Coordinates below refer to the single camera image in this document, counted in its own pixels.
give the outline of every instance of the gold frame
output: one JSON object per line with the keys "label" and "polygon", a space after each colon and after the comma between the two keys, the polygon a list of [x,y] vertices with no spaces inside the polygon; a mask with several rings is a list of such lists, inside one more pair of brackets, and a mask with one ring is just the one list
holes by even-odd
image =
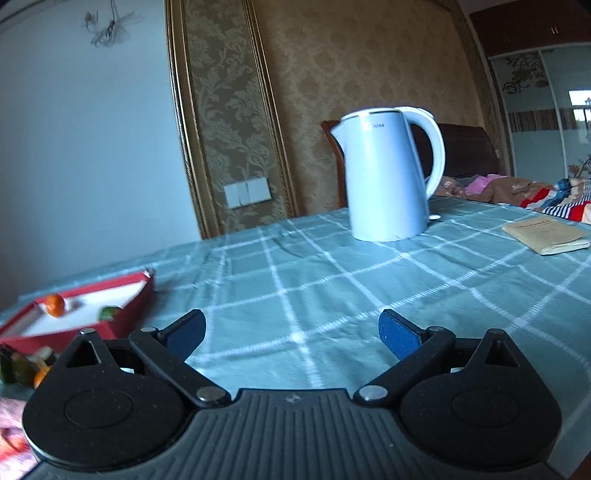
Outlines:
{"label": "gold frame", "polygon": [[[271,79],[269,78],[269,70],[252,0],[242,0],[242,6],[251,38],[263,103],[269,120],[269,133],[280,171],[287,214],[289,217],[296,217],[300,215],[300,209],[296,201],[293,177],[285,152]],[[178,131],[183,147],[185,170],[189,180],[191,198],[201,237],[205,239],[221,235],[222,230],[199,133],[184,22],[183,0],[165,0],[170,82],[173,88]]]}

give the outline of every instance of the brown book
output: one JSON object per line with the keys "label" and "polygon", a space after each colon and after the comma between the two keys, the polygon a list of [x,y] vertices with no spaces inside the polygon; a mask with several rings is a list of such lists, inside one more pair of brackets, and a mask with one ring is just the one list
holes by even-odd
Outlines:
{"label": "brown book", "polygon": [[540,215],[530,220],[511,222],[502,229],[540,255],[554,255],[589,247],[587,232]]}

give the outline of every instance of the orange fruit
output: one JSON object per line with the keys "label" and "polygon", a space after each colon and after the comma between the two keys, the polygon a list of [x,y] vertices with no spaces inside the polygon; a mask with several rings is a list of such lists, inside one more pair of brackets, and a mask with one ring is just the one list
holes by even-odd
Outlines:
{"label": "orange fruit", "polygon": [[37,389],[37,387],[45,380],[45,376],[48,374],[51,367],[41,367],[39,371],[35,374],[35,378],[33,379],[33,388]]}
{"label": "orange fruit", "polygon": [[66,302],[61,295],[53,294],[49,295],[45,299],[45,306],[47,313],[52,317],[61,317],[66,311]]}

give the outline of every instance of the red tray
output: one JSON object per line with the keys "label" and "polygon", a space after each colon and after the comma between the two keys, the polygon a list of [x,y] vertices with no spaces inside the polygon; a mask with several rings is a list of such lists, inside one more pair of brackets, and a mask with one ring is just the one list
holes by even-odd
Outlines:
{"label": "red tray", "polygon": [[[51,317],[46,313],[46,298],[36,299],[0,328],[0,343],[31,355],[46,345],[55,352],[64,351],[84,327],[96,329],[105,340],[127,337],[154,297],[154,275],[137,272],[55,293],[66,301],[64,316]],[[123,310],[114,321],[99,322],[99,312],[105,306]]]}

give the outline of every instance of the electric kettle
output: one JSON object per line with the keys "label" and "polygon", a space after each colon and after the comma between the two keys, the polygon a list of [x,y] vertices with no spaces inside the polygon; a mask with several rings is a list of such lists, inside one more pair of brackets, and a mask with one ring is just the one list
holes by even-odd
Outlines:
{"label": "electric kettle", "polygon": [[[427,133],[433,171],[425,183],[410,124]],[[424,232],[428,200],[445,168],[443,137],[433,115],[421,108],[369,108],[345,115],[331,130],[345,155],[353,236],[391,242]]]}

